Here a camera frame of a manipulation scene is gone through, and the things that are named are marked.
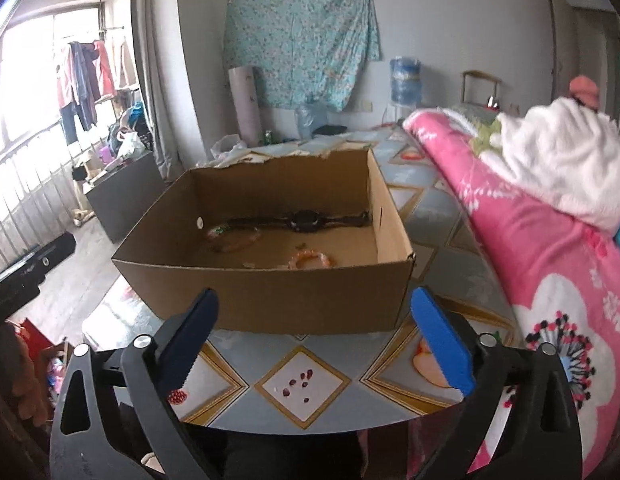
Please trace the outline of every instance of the table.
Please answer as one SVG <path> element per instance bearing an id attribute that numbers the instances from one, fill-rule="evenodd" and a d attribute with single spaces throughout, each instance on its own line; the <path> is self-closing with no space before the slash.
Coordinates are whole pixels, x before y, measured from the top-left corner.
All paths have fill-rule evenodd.
<path id="1" fill-rule="evenodd" d="M 414 247 L 411 288 L 429 286 L 479 333 L 498 332 L 506 344 L 519 340 L 512 310 L 456 200 L 404 133 L 351 132 L 290 144 L 258 148 L 250 157 L 372 145 Z M 385 426 L 461 400 L 458 390 L 429 380 L 431 354 L 421 346 L 407 303 L 400 319 L 393 332 L 353 335 L 214 330 L 184 384 L 187 398 L 172 407 L 180 420 L 212 428 L 304 434 Z M 119 277 L 82 328 L 95 348 L 112 349 L 153 334 L 161 323 Z M 414 360 L 417 349 L 421 356 Z"/>
<path id="2" fill-rule="evenodd" d="M 165 183 L 154 153 L 144 152 L 98 179 L 85 196 L 107 237 L 117 242 L 125 238 L 163 191 Z"/>

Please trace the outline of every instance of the wristwatch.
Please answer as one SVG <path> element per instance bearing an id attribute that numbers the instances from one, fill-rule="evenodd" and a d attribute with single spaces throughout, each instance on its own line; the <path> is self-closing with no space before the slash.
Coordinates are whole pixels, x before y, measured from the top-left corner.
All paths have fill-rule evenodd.
<path id="1" fill-rule="evenodd" d="M 297 233 L 315 233 L 330 227 L 364 227 L 370 224 L 370 214 L 364 211 L 355 216 L 328 217 L 322 213 L 305 209 L 283 218 L 252 217 L 232 218 L 227 221 L 231 229 L 249 229 L 254 227 L 287 227 Z"/>

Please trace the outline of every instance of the pink hat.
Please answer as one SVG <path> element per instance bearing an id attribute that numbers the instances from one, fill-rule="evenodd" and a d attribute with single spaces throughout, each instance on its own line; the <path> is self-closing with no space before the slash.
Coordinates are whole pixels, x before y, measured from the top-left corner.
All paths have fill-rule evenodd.
<path id="1" fill-rule="evenodd" d="M 570 97 L 578 99 L 591 110 L 599 110 L 599 87 L 589 77 L 580 75 L 570 81 Z"/>

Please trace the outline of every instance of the patterned tablecloth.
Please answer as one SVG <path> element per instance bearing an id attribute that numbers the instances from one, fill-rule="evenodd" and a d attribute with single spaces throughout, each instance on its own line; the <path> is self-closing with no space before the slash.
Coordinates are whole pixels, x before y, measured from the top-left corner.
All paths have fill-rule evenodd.
<path id="1" fill-rule="evenodd" d="M 440 304 L 474 329 L 506 343 L 519 329 L 498 280 L 481 256 L 455 198 L 403 131 L 320 137 L 258 148 L 261 162 L 301 152 L 372 147 L 415 252 L 412 285 L 425 284 Z M 355 335 L 267 335 L 215 330 L 186 384 L 171 397 L 181 420 L 249 433 L 335 433 L 393 424 L 461 400 L 443 388 L 429 349 L 408 315 L 395 332 Z M 123 277 L 83 323 L 98 349 L 127 345 L 161 325 Z"/>

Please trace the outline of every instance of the screw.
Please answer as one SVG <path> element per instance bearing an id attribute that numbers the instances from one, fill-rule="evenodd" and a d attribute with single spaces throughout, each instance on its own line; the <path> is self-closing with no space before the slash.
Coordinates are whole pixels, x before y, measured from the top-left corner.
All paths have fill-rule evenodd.
<path id="1" fill-rule="evenodd" d="M 493 336 L 492 334 L 481 334 L 479 336 L 479 343 L 481 343 L 483 346 L 487 346 L 488 348 L 494 348 L 495 346 L 497 346 L 497 338 L 495 338 L 495 336 Z"/>
<path id="2" fill-rule="evenodd" d="M 150 345 L 150 343 L 152 342 L 152 338 L 148 335 L 139 335 L 135 340 L 134 340 L 134 346 L 136 348 L 146 348 L 147 346 Z"/>
<path id="3" fill-rule="evenodd" d="M 74 349 L 74 355 L 77 357 L 83 357 L 89 351 L 90 351 L 90 347 L 86 345 L 85 343 L 81 343 L 80 345 L 77 346 L 77 348 Z"/>
<path id="4" fill-rule="evenodd" d="M 543 352 L 546 355 L 555 355 L 556 348 L 554 347 L 552 343 L 543 343 L 541 345 L 541 352 Z"/>

